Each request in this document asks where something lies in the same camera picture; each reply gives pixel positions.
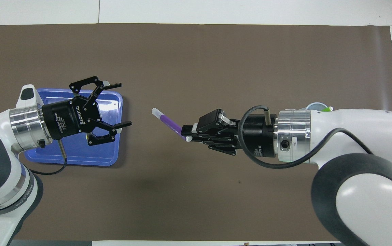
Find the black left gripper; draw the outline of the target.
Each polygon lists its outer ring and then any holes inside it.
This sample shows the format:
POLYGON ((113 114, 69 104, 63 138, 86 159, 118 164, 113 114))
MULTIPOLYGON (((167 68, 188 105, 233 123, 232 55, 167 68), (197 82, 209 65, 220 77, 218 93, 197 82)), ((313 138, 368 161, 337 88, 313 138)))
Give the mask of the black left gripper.
POLYGON ((101 81, 97 76, 71 83, 69 88, 76 97, 42 107, 43 119, 51 138, 59 140, 79 133, 89 133, 87 138, 89 146, 114 142, 115 136, 121 132, 121 129, 131 126, 132 122, 124 121, 110 125, 102 121, 99 104, 95 101, 102 91, 121 86, 121 83, 110 84, 107 81, 101 81), (96 86, 90 96, 88 98, 77 96, 82 87, 89 84, 96 86), (93 129, 95 128, 106 130, 108 134, 96 136, 93 134, 93 129))

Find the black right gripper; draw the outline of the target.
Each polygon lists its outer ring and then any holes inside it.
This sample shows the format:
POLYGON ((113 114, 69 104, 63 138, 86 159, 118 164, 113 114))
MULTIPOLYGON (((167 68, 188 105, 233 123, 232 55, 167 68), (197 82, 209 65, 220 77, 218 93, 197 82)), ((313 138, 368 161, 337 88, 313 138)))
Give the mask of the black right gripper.
MULTIPOLYGON (((184 125, 181 136, 187 142, 199 142, 207 145, 210 150, 236 156, 237 141, 233 137, 209 136, 227 127, 237 127, 238 123, 226 117, 222 109, 215 109, 200 117, 193 125, 184 125)), ((274 150, 274 127, 266 125, 263 115, 250 115, 243 127, 246 147, 256 157, 276 157, 274 150)))

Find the brown table mat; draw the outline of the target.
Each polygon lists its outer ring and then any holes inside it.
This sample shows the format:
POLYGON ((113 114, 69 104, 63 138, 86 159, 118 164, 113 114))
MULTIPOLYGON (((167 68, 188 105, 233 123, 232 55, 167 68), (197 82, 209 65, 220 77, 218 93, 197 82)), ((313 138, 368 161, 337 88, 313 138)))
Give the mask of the brown table mat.
POLYGON ((0 112, 22 86, 91 76, 124 98, 118 159, 41 176, 17 240, 333 241, 310 198, 317 166, 273 170, 184 142, 180 125, 221 108, 239 119, 322 102, 392 111, 384 26, 83 24, 0 26, 0 112))

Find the blue plastic tray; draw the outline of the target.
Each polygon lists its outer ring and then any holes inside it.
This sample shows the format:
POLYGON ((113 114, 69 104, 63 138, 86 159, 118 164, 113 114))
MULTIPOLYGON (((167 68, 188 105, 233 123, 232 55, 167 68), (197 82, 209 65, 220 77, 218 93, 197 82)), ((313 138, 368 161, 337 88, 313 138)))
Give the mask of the blue plastic tray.
MULTIPOLYGON (((37 92, 45 105, 74 97, 70 89, 39 88, 37 92)), ((124 100, 120 93, 104 91, 99 95, 97 103, 99 104, 102 119, 106 123, 115 125, 121 122, 124 100)), ((62 139, 62 142, 66 151, 68 165, 111 166, 118 159, 120 134, 115 136, 114 142, 95 146, 88 146, 86 133, 65 137, 62 139)), ((53 141, 45 148, 27 150, 24 152, 24 155, 31 162, 64 163, 57 141, 53 141)))

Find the pale blue pen cup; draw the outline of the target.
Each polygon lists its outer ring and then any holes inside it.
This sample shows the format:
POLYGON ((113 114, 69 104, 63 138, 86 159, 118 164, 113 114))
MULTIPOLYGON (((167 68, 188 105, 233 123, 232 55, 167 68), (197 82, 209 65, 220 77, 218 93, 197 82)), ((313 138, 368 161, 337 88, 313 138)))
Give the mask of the pale blue pen cup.
POLYGON ((323 108, 328 107, 326 104, 321 103, 321 102, 313 102, 310 103, 305 109, 306 110, 316 110, 316 111, 320 111, 323 108))

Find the purple marker pen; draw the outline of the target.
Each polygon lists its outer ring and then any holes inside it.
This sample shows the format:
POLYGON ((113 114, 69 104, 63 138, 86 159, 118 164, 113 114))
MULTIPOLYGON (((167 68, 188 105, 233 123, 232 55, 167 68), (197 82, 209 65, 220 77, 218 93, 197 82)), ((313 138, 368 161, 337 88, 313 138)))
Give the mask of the purple marker pen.
POLYGON ((163 114, 157 108, 153 108, 151 110, 152 115, 158 118, 163 124, 165 124, 169 129, 173 130, 179 137, 186 139, 186 137, 181 135, 182 127, 179 126, 176 122, 171 120, 168 116, 163 114))

